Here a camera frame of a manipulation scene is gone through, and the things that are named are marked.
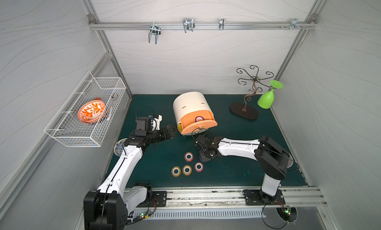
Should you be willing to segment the red tape roll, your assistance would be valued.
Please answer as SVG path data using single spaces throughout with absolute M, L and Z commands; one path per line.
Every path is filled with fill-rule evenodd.
M 193 158 L 194 158 L 194 155 L 193 155 L 193 153 L 191 153 L 191 152 L 187 152 L 187 153 L 184 155 L 184 159 L 185 159 L 186 161 L 188 161 L 188 162 L 191 162 L 191 161 L 193 160 Z
M 203 163 L 201 163 L 201 162 L 197 162 L 197 163 L 195 164 L 195 166 L 194 166 L 194 169 L 195 169 L 195 171 L 197 171 L 197 172 L 201 172 L 201 171 L 203 171 Z

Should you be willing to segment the cream round drawer cabinet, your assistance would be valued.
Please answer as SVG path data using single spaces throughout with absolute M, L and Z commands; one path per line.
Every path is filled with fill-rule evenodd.
M 200 92 L 187 92 L 179 95 L 173 102 L 173 110 L 177 124 L 183 116 L 189 113 L 202 110 L 212 112 L 205 96 Z M 200 128 L 196 132 L 198 131 L 203 132 L 206 131 L 206 129 L 203 130 Z

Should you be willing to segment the purple tape roll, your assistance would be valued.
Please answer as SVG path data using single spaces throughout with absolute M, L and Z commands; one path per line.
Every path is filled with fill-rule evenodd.
M 195 118 L 195 122 L 201 122 L 204 121 L 204 118 L 202 116 L 198 116 Z

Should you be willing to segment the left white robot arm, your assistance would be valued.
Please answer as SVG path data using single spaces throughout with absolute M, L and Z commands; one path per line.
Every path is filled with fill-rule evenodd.
M 139 160 L 150 144 L 172 139 L 177 128 L 172 125 L 161 127 L 161 115 L 139 117 L 136 128 L 122 144 L 119 160 L 104 182 L 89 191 L 83 200 L 84 228 L 86 230 L 123 230 L 127 225 L 146 219 L 146 211 L 131 218 L 135 208 L 144 204 L 150 207 L 153 198 L 152 187 L 148 183 L 137 183 L 128 193 L 124 193 L 127 183 Z

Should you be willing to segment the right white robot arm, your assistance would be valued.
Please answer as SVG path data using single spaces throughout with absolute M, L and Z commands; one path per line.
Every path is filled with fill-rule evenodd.
M 283 147 L 268 136 L 256 140 L 232 140 L 223 137 L 209 139 L 200 135 L 195 140 L 200 160 L 208 162 L 219 157 L 236 156 L 257 161 L 265 172 L 260 193 L 274 198 L 279 185 L 292 167 L 294 159 Z

